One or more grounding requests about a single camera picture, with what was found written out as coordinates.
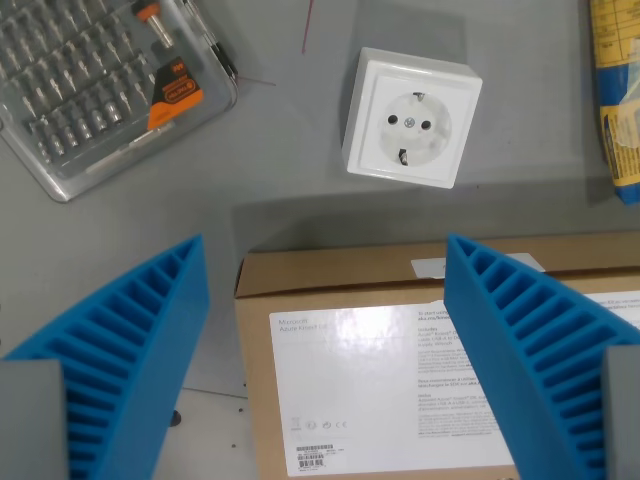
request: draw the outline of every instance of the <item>black screw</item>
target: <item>black screw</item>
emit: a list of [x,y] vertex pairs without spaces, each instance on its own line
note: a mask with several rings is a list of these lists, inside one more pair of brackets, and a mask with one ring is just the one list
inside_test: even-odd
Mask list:
[[177,425],[180,425],[180,422],[182,422],[182,415],[180,415],[179,411],[174,410],[173,415],[171,416],[171,423],[169,423],[169,426],[175,427]]

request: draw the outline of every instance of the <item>white power outlet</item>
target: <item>white power outlet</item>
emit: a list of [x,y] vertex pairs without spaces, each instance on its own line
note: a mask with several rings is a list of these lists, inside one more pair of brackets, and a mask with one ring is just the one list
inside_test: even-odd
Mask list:
[[362,49],[342,148],[347,170],[452,188],[481,87],[467,65]]

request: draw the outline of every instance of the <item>red line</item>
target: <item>red line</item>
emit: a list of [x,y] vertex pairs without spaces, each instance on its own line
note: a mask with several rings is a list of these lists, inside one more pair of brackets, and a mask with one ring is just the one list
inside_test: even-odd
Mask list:
[[309,0],[309,13],[307,14],[307,26],[304,29],[304,42],[302,42],[302,54],[307,53],[307,37],[309,36],[309,27],[311,26],[311,12],[313,11],[313,3],[315,0]]

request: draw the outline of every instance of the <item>clear plastic case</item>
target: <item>clear plastic case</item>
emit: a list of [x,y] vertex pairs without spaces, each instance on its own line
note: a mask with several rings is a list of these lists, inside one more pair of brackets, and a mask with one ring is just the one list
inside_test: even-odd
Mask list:
[[0,0],[0,138],[66,202],[237,100],[192,0]]

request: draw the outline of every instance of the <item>gray table surface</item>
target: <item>gray table surface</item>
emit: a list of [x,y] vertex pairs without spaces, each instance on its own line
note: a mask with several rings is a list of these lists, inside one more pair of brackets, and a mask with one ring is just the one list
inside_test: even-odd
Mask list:
[[[318,0],[305,55],[307,0],[200,4],[242,75],[267,82],[243,81],[233,111],[68,205],[0,150],[0,355],[202,232],[213,308],[187,386],[244,395],[233,288],[249,250],[640,228],[602,162],[584,0]],[[363,46],[484,79],[454,189],[346,172]]]

